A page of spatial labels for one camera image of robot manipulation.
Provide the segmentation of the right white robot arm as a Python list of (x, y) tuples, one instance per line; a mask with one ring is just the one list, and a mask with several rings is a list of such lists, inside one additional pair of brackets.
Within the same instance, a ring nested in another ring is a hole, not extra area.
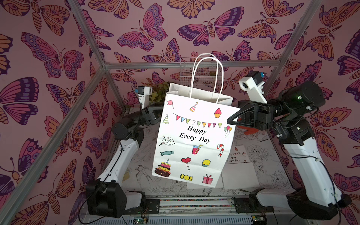
[(252, 78), (241, 81), (240, 87), (248, 93), (249, 100), (239, 101), (239, 110), (228, 118), (228, 123), (262, 131), (274, 129), (304, 184), (289, 194), (258, 189), (250, 194), (250, 205), (290, 209), (298, 217), (310, 220), (330, 220), (340, 215), (341, 209), (351, 203), (350, 196), (336, 188), (305, 118), (325, 103), (320, 87), (305, 82), (271, 100), (263, 96), (263, 83), (256, 84)]

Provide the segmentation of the white party paper bag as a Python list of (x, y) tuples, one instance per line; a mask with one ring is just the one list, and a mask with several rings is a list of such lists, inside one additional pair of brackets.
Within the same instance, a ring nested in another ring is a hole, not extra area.
[(259, 187), (254, 164), (243, 145), (231, 147), (221, 176), (225, 190)]

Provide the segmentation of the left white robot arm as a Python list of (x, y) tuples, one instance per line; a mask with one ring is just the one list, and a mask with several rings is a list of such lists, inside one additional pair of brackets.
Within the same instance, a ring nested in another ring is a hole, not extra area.
[(161, 120), (164, 105), (154, 103), (140, 111), (124, 116), (115, 123), (111, 132), (119, 141), (117, 151), (102, 174), (86, 187), (86, 204), (91, 215), (120, 218), (125, 213), (146, 210), (146, 195), (139, 191), (125, 192), (123, 177), (144, 139), (144, 126)]

